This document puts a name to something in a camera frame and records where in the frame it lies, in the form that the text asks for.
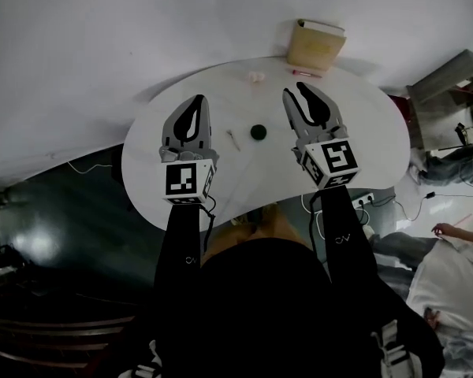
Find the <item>white cord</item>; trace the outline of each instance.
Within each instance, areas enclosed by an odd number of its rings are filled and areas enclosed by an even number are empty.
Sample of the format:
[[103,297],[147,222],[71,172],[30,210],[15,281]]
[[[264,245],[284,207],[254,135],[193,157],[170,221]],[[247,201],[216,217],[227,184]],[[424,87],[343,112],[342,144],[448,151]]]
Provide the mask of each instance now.
[[72,164],[70,164],[70,161],[67,162],[68,165],[70,165],[72,167],[72,169],[79,173],[80,175],[84,175],[90,171],[92,171],[93,169],[95,169],[96,167],[103,167],[103,168],[106,168],[106,167],[112,167],[112,165],[101,165],[101,164],[96,164],[96,165],[93,165],[91,168],[89,168],[89,170],[87,171],[79,171],[78,169],[76,169],[76,167],[74,167]]
[[[308,210],[308,209],[305,207],[305,204],[304,204],[304,202],[303,202],[303,195],[301,195],[301,205],[302,205],[302,207],[303,207],[303,210],[305,210],[308,214],[311,214],[311,211]],[[369,214],[365,209],[361,209],[361,208],[357,207],[357,208],[354,209],[354,210],[362,210],[363,212],[365,212],[366,215],[368,216],[368,220],[367,220],[366,223],[364,223],[364,225],[368,225],[368,224],[370,223],[370,214]],[[318,226],[318,215],[319,215],[320,213],[322,213],[322,209],[319,210],[319,211],[314,212],[314,214],[315,214],[315,225],[317,225],[317,232],[318,232],[318,234],[321,236],[322,239],[324,239],[324,240],[326,241],[326,238],[324,238],[324,235],[321,233],[321,228]]]

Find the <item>white table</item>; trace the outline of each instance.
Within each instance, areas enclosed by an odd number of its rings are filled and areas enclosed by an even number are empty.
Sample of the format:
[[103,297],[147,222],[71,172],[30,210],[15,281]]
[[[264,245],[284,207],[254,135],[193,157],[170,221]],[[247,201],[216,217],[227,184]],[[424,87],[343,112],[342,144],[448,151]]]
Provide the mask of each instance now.
[[[162,200],[158,184],[158,149],[166,118],[184,100],[205,95],[210,107],[212,148],[221,156],[210,194],[217,200],[214,225],[260,206],[316,191],[310,177],[290,151],[296,133],[289,127],[282,90],[306,101],[296,82],[311,83],[339,106],[362,169],[348,187],[385,189],[404,175],[410,156],[408,131],[394,103],[379,89],[344,70],[331,69],[321,79],[294,76],[284,59],[267,57],[226,63],[198,72],[158,95],[135,119],[125,140],[122,172],[133,205],[153,225],[166,229],[171,205]],[[248,81],[250,71],[263,72],[261,83]],[[263,141],[250,136],[263,124]],[[241,151],[226,131],[231,129]],[[207,218],[200,216],[206,229]]]

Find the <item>tan pants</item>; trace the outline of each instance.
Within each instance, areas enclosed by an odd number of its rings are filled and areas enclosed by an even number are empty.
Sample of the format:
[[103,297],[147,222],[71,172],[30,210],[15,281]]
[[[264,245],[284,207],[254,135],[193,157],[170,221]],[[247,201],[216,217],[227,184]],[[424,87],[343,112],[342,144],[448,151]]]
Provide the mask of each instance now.
[[300,243],[311,249],[300,236],[298,231],[287,221],[277,205],[273,205],[263,212],[261,224],[246,223],[232,225],[219,232],[211,241],[207,252],[203,255],[203,264],[214,255],[238,245],[259,238],[281,238]]

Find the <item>book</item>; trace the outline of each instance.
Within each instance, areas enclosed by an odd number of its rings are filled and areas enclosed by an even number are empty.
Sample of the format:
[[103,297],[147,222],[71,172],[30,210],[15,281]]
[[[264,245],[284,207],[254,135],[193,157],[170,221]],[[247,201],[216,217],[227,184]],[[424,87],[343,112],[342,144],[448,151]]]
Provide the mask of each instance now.
[[298,69],[314,69],[322,75],[334,62],[345,44],[345,30],[310,20],[298,20],[292,33],[287,56]]

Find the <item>dark floor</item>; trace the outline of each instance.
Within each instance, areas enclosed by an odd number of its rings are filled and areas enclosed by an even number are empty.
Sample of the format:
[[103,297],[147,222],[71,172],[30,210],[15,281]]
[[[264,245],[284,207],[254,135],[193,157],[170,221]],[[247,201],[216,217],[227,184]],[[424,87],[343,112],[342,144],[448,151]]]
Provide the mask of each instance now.
[[[118,146],[72,163],[79,170],[110,164],[112,153],[120,149]],[[120,164],[115,166],[114,173],[119,167]],[[11,187],[7,191],[9,204],[0,210],[0,243],[14,245],[38,266],[68,272],[83,289],[101,288],[108,295],[147,290],[154,282],[164,231],[130,206],[125,189],[113,179],[112,170],[96,168],[80,175],[62,165]],[[366,192],[351,190],[351,196]],[[379,200],[390,196],[393,190],[373,192]],[[309,198],[310,195],[305,196],[306,206]],[[285,200],[280,206],[310,241],[309,214],[303,210],[300,198]],[[393,231],[392,213],[385,208],[367,210],[376,232]],[[322,217],[319,223],[322,228]],[[319,258],[324,259],[323,241],[316,229],[315,239]]]

